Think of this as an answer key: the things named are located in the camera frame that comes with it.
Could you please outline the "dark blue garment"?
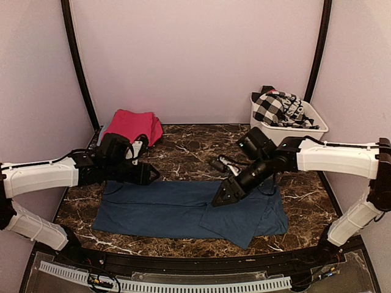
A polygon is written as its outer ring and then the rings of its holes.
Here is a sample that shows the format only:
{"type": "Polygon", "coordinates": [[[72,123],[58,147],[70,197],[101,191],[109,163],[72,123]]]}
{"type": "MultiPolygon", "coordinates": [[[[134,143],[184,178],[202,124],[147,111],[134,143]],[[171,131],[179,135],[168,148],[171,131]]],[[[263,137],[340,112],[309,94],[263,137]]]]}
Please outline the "dark blue garment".
{"type": "Polygon", "coordinates": [[[247,249],[256,236],[288,231],[280,190],[267,180],[239,203],[212,207],[218,181],[108,182],[94,230],[173,239],[225,239],[247,249]]]}

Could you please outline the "pink trousers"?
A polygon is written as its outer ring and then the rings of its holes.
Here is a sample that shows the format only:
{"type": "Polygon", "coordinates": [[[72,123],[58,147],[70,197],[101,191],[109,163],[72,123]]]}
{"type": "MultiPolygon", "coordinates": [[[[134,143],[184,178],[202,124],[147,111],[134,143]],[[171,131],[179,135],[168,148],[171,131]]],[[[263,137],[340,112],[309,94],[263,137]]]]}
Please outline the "pink trousers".
{"type": "Polygon", "coordinates": [[[163,128],[153,112],[134,113],[119,109],[101,136],[109,133],[124,136],[131,143],[144,134],[148,138],[148,147],[152,147],[163,136],[163,128]]]}

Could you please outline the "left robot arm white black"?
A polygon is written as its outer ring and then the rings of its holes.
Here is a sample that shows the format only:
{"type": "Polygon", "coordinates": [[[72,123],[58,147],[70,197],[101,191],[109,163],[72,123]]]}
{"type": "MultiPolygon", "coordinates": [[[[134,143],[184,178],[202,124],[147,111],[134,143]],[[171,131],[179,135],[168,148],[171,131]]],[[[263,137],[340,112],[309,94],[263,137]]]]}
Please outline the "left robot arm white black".
{"type": "Polygon", "coordinates": [[[62,158],[1,166],[1,229],[44,244],[73,266],[86,261],[73,231],[28,210],[17,200],[29,195],[51,195],[71,187],[90,186],[105,181],[147,186],[160,177],[152,164],[128,158],[124,151],[104,154],[78,149],[62,158]]]}

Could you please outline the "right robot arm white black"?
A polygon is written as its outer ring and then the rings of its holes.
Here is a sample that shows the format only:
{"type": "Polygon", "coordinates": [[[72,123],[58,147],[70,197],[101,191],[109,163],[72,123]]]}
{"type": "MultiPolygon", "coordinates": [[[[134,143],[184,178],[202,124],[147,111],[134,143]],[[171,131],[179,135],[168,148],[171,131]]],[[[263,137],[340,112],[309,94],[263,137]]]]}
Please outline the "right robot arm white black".
{"type": "Polygon", "coordinates": [[[270,176],[283,172],[326,174],[343,214],[323,230],[312,260],[324,265],[347,241],[390,212],[390,140],[372,143],[330,143],[310,136],[286,137],[279,145],[262,132],[249,132],[237,142],[252,161],[223,180],[212,206],[234,204],[270,176]]]}

